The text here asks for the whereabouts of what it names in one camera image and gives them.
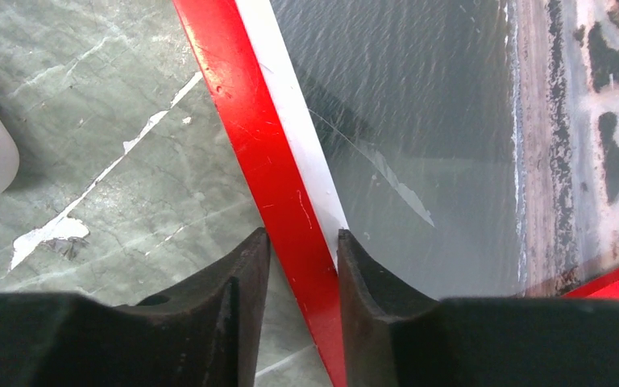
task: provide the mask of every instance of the red and white frame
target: red and white frame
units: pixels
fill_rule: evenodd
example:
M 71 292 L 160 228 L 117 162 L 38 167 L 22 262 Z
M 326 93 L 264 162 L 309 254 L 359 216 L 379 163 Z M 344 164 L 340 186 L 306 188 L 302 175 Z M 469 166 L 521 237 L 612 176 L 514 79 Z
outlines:
M 347 385 L 336 251 L 347 228 L 269 0 L 173 0 L 334 386 Z

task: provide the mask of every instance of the gray picture area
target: gray picture area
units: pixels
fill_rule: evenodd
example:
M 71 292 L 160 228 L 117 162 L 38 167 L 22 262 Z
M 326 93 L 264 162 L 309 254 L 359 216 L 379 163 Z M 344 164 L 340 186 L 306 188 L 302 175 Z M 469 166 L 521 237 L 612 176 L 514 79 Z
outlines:
M 505 2 L 272 6 L 359 241 L 431 297 L 520 293 Z

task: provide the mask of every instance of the white strip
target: white strip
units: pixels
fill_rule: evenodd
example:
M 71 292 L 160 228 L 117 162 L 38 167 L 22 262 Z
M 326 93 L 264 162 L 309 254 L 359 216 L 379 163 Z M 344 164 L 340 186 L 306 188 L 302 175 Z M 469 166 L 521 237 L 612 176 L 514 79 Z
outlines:
M 196 73 L 184 87 L 182 87 L 174 96 L 169 104 L 169 109 L 162 110 L 148 119 L 146 125 L 141 129 L 139 135 L 137 135 L 132 141 L 126 141 L 123 143 L 124 153 L 115 161 L 110 163 L 108 168 L 103 170 L 86 190 L 71 202 L 65 209 L 60 212 L 55 218 L 51 219 L 41 228 L 36 228 L 25 235 L 19 236 L 13 242 L 13 258 L 10 260 L 10 269 L 13 270 L 16 266 L 21 264 L 25 258 L 34 252 L 37 246 L 42 242 L 53 239 L 67 239 L 70 237 L 84 238 L 89 234 L 89 229 L 82 224 L 80 220 L 74 218 L 68 218 L 68 215 L 74 210 L 77 205 L 86 198 L 89 193 L 96 188 L 96 185 L 100 183 L 107 175 L 112 171 L 119 163 L 124 159 L 127 154 L 134 149 L 136 144 L 139 143 L 150 132 L 155 125 L 157 125 L 162 118 L 202 79 L 202 73 Z
M 314 348 L 314 344 L 310 344 L 307 347 L 302 348 L 300 351 L 294 352 L 290 356 L 285 357 L 284 359 L 279 360 L 276 363 L 269 365 L 268 367 L 262 368 L 261 370 L 255 373 L 255 378 L 261 377 L 266 373 L 270 373 L 271 371 L 274 371 L 276 369 L 283 367 L 284 365 L 302 356 L 302 354 L 304 354 L 305 352 L 307 352 L 308 350 L 312 348 Z
M 236 0 L 334 263 L 347 220 L 269 0 Z

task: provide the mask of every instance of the glass pane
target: glass pane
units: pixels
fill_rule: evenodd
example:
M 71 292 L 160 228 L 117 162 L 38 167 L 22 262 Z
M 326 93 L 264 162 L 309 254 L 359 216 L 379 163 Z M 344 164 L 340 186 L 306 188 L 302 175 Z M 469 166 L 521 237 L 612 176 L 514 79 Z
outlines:
M 432 297 L 546 296 L 619 263 L 619 129 L 597 130 L 619 102 L 593 101 L 591 6 L 272 6 L 350 227 L 386 268 Z

